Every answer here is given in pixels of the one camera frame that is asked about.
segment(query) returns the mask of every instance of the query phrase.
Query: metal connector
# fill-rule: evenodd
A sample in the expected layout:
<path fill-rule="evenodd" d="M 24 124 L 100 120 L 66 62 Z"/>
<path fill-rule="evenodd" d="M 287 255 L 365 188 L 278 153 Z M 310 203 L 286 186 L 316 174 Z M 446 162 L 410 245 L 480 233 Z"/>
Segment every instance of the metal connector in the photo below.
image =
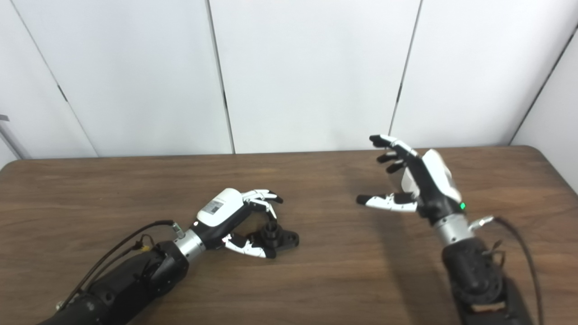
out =
<path fill-rule="evenodd" d="M 486 216 L 486 217 L 483 217 L 481 219 L 477 219 L 476 221 L 472 222 L 468 226 L 468 228 L 470 229 L 470 231 L 478 230 L 492 221 L 494 221 L 494 216 Z"/>
<path fill-rule="evenodd" d="M 177 234 L 177 237 L 179 237 L 179 239 L 183 239 L 184 238 L 184 232 L 180 228 L 179 224 L 173 223 L 172 227 L 173 227 L 173 230 L 175 231 L 175 233 Z"/>

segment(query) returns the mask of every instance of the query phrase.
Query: robotic arm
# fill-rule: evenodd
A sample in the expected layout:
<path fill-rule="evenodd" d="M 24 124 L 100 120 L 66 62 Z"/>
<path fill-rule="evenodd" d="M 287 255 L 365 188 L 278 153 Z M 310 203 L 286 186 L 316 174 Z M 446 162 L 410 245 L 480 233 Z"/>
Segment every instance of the robotic arm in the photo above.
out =
<path fill-rule="evenodd" d="M 284 231 L 277 224 L 277 216 L 269 201 L 283 202 L 269 190 L 240 193 L 235 189 L 225 189 L 198 212 L 196 221 L 185 232 L 171 220 L 151 224 L 172 226 L 177 238 L 160 242 L 152 248 L 144 246 L 142 241 L 137 242 L 119 257 L 130 250 L 140 249 L 142 253 L 126 259 L 99 278 L 105 266 L 94 276 L 85 291 L 78 290 L 99 263 L 110 255 L 107 254 L 71 296 L 57 306 L 58 312 L 39 325 L 124 325 L 152 300 L 171 291 L 186 276 L 190 263 L 206 250 L 225 247 L 250 256 L 275 258 L 277 252 L 297 247 L 299 235 Z M 265 212 L 269 219 L 261 231 L 246 237 L 233 232 L 249 215 L 259 211 Z"/>
<path fill-rule="evenodd" d="M 437 151 L 431 149 L 420 156 L 391 136 L 372 135 L 369 139 L 376 147 L 393 150 L 377 158 L 380 163 L 395 160 L 387 168 L 388 173 L 406 167 L 404 193 L 359 195 L 357 203 L 395 212 L 417 212 L 429 221 L 444 246 L 442 260 L 462 324 L 532 325 L 516 285 L 494 263 L 494 250 L 474 233 L 491 221 L 505 221 L 490 216 L 468 224 L 461 194 Z"/>

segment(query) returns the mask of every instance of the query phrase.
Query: label sticker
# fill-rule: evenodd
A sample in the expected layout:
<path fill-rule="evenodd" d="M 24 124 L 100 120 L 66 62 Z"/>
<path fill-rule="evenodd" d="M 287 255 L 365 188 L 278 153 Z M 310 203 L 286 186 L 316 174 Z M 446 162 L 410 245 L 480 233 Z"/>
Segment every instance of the label sticker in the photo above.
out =
<path fill-rule="evenodd" d="M 202 208 L 201 211 L 205 211 L 210 215 L 214 215 L 222 206 L 223 203 L 213 200 L 210 201 L 207 205 L 205 205 L 205 207 Z"/>

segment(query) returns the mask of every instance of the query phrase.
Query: wire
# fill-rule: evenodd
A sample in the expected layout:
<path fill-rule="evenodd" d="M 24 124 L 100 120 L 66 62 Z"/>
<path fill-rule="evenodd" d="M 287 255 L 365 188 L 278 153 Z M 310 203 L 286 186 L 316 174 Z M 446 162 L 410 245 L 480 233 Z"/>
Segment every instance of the wire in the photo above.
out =
<path fill-rule="evenodd" d="M 153 239 L 153 237 L 152 237 L 151 235 L 149 235 L 149 234 L 142 234 L 142 236 L 140 236 L 139 242 L 142 243 L 142 242 L 143 242 L 143 239 L 144 239 L 145 237 L 150 240 L 150 246 L 151 246 L 151 247 L 154 247 L 154 239 Z"/>
<path fill-rule="evenodd" d="M 536 291 L 536 305 L 538 306 L 538 324 L 544 325 L 544 309 L 542 306 L 542 291 L 540 289 L 540 283 L 538 282 L 538 272 L 536 271 L 536 265 L 534 264 L 534 260 L 532 258 L 532 254 L 530 253 L 530 249 L 528 245 L 524 242 L 524 239 L 518 232 L 518 230 L 512 225 L 509 221 L 502 217 L 494 217 L 494 221 L 499 223 L 500 225 L 504 226 L 508 231 L 514 235 L 516 240 L 520 243 L 522 250 L 524 251 L 524 255 L 526 255 L 526 260 L 528 261 L 528 266 L 530 268 L 530 274 L 532 275 L 532 281 L 534 283 L 534 290 Z"/>
<path fill-rule="evenodd" d="M 141 227 L 140 229 L 138 229 L 137 231 L 133 232 L 132 234 L 130 234 L 129 236 L 127 236 L 126 238 L 124 238 L 122 241 L 120 241 L 118 244 L 116 244 L 115 247 L 113 247 L 110 251 L 108 251 L 104 256 L 101 257 L 100 260 L 98 260 L 98 262 L 96 264 L 94 264 L 94 266 L 90 269 L 90 271 L 88 273 L 86 273 L 86 275 L 83 277 L 83 279 L 80 281 L 80 283 L 78 285 L 76 285 L 76 287 L 74 288 L 74 290 L 72 290 L 72 292 L 70 293 L 70 295 L 68 295 L 68 298 L 66 298 L 66 300 L 64 302 L 62 302 L 62 307 L 57 311 L 61 312 L 63 311 L 68 304 L 70 303 L 70 301 L 72 300 L 72 298 L 75 296 L 75 294 L 80 290 L 80 288 L 82 288 L 82 286 L 86 283 L 86 281 L 90 278 L 90 276 L 94 273 L 94 271 L 97 270 L 97 268 L 99 266 L 101 266 L 102 263 L 104 263 L 104 261 L 109 258 L 114 252 L 116 252 L 116 250 L 118 250 L 121 246 L 123 246 L 124 244 L 126 244 L 129 240 L 131 240 L 132 238 L 134 238 L 136 235 L 140 234 L 141 232 L 152 228 L 152 227 L 156 227 L 156 226 L 172 226 L 173 223 L 175 223 L 173 220 L 160 220 L 160 221 L 155 221 L 153 223 L 149 223 L 148 225 Z"/>
<path fill-rule="evenodd" d="M 144 247 L 143 244 L 143 239 L 147 237 L 151 243 L 151 247 L 154 247 L 154 239 L 151 235 L 149 234 L 142 234 L 140 236 L 140 239 L 134 244 L 134 246 L 131 246 L 125 250 L 123 250 L 120 254 L 118 254 L 116 257 L 114 257 L 112 260 L 110 260 L 108 263 L 105 264 L 105 266 L 103 266 L 100 270 L 98 270 L 98 272 L 92 277 L 92 279 L 89 281 L 89 283 L 86 285 L 86 288 L 90 288 L 90 286 L 96 281 L 98 280 L 98 278 L 100 277 L 100 275 L 106 271 L 106 269 L 108 269 L 112 264 L 114 264 L 114 262 L 118 261 L 119 259 L 123 258 L 124 256 L 126 256 L 128 253 L 130 253 L 133 250 L 138 250 Z"/>
<path fill-rule="evenodd" d="M 87 284 L 86 289 L 90 288 L 90 286 L 96 281 L 98 280 L 98 278 L 100 277 L 100 275 L 107 269 L 109 268 L 109 266 L 111 266 L 114 262 L 118 261 L 119 259 L 121 259 L 122 257 L 124 257 L 126 254 L 130 253 L 133 250 L 137 250 L 140 249 L 140 247 L 138 247 L 137 245 L 135 246 L 131 246 L 125 250 L 123 250 L 120 254 L 118 254 L 116 257 L 114 257 L 112 260 L 110 260 L 108 263 L 105 264 L 105 266 L 103 266 L 100 270 L 98 270 L 98 272 L 92 277 L 92 279 L 90 280 L 90 282 Z"/>

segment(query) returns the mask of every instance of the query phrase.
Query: white wall panel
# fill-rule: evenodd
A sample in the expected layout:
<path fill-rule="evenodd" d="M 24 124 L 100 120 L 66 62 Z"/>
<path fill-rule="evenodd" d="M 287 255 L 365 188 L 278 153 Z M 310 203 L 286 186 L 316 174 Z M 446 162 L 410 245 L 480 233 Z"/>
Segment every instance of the white wall panel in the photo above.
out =
<path fill-rule="evenodd" d="M 0 114 L 23 158 L 96 156 L 9 0 L 0 0 Z"/>
<path fill-rule="evenodd" d="M 17 159 L 16 155 L 6 143 L 6 139 L 0 134 L 0 169 L 4 168 L 9 162 Z"/>
<path fill-rule="evenodd" d="M 540 150 L 578 193 L 577 90 L 578 40 L 574 37 L 512 144 Z"/>
<path fill-rule="evenodd" d="M 100 156 L 230 153 L 203 0 L 14 0 Z"/>
<path fill-rule="evenodd" d="M 386 132 L 419 0 L 210 0 L 238 153 L 365 149 Z"/>
<path fill-rule="evenodd" d="M 425 0 L 391 135 L 507 144 L 577 23 L 575 0 Z"/>

